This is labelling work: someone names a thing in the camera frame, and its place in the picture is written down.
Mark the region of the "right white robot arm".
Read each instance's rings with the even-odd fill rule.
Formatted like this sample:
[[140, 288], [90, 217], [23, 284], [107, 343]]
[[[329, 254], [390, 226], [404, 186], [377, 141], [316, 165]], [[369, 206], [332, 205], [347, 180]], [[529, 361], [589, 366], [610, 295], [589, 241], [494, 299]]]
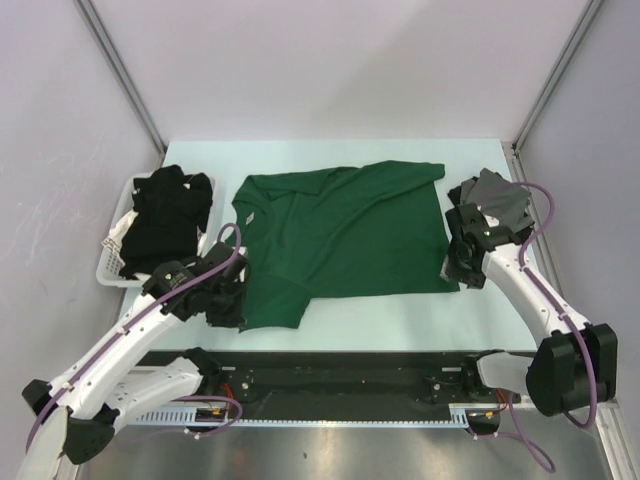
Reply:
[[463, 393], [484, 401], [496, 389], [526, 395], [545, 416], [569, 414], [614, 398], [618, 338], [572, 308], [529, 260], [531, 228], [514, 231], [474, 204], [446, 213], [451, 242], [445, 278], [470, 289], [487, 282], [507, 298], [531, 333], [536, 351], [526, 357], [503, 350], [475, 355], [461, 376]]

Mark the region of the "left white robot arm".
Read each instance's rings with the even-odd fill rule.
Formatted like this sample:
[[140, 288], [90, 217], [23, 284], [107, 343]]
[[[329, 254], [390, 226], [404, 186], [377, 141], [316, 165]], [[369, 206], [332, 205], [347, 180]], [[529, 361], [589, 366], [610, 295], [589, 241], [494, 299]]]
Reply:
[[203, 256], [157, 267], [120, 320], [78, 361], [50, 381], [32, 380], [22, 391], [36, 416], [23, 463], [25, 476], [51, 474], [59, 457], [75, 465], [93, 459], [139, 417], [175, 401], [211, 403], [213, 416], [235, 421], [240, 404], [221, 393], [220, 363], [192, 347], [145, 377], [130, 370], [159, 339], [207, 314], [241, 317], [249, 279], [245, 247], [217, 242]]

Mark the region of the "green t shirt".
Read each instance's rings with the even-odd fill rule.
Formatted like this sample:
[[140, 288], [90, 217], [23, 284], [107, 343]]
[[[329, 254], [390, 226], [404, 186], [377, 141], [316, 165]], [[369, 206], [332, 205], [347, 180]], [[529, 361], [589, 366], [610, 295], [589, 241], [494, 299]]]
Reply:
[[246, 329], [296, 329], [315, 299], [459, 291], [441, 276], [445, 175], [389, 160], [248, 176], [232, 201], [250, 263]]

